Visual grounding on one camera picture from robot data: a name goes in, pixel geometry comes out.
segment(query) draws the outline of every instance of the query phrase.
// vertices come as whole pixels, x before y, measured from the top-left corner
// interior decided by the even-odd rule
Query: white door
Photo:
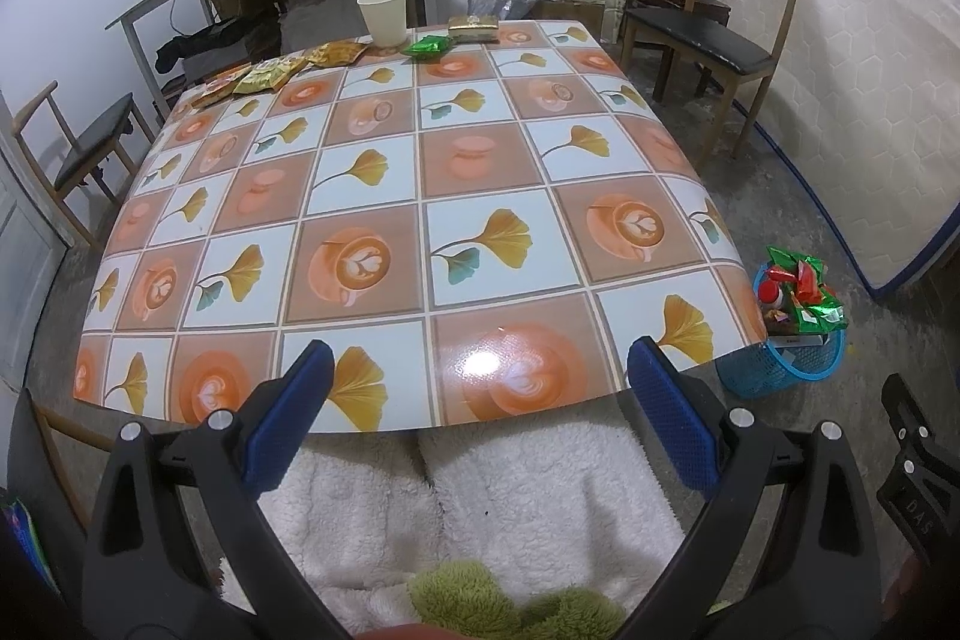
[[[27,181],[30,175],[17,171],[23,169],[11,147],[10,128],[10,110],[0,95],[0,378],[19,390],[66,244],[52,223],[52,205],[43,205],[43,212],[37,208],[43,191]]]

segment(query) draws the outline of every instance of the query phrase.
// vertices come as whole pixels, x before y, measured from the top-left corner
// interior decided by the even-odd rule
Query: blue plastic basket
[[[760,287],[767,266],[754,278]],[[843,359],[846,330],[830,332],[823,345],[776,349],[769,342],[751,345],[714,362],[721,383],[742,399],[756,399],[787,389],[799,381],[816,383],[829,378]]]

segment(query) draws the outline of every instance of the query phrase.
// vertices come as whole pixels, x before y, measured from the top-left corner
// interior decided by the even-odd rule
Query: white mattress
[[[772,46],[785,0],[723,0]],[[760,124],[872,292],[918,271],[960,201],[960,0],[799,0]],[[747,86],[746,104],[757,84]],[[942,244],[942,238],[936,244]]]

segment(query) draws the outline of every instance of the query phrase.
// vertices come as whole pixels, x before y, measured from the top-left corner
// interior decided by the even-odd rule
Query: paper cup
[[[396,47],[407,38],[407,0],[357,0],[376,47]]]

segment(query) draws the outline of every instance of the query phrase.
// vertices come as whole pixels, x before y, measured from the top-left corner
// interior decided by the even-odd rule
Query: green package
[[[797,273],[798,263],[800,263],[800,261],[806,261],[813,267],[813,271],[817,273],[817,283],[824,282],[824,272],[827,271],[827,265],[819,258],[803,256],[800,255],[800,253],[791,253],[789,250],[781,250],[779,247],[773,247],[772,244],[767,245],[767,254],[770,256],[770,261],[774,263],[774,265],[780,266],[794,274]]]
[[[424,36],[403,51],[412,58],[435,58],[453,47],[453,39],[448,36]]]
[[[791,253],[789,250],[773,247],[772,244],[767,245],[767,253],[772,263],[788,272],[796,274],[800,261],[804,261],[810,264],[817,275],[817,287],[823,295],[819,304],[800,304],[793,284],[784,284],[789,294],[785,309],[796,319],[797,333],[830,333],[847,328],[848,321],[843,304],[824,285],[827,265],[823,261],[815,256]]]

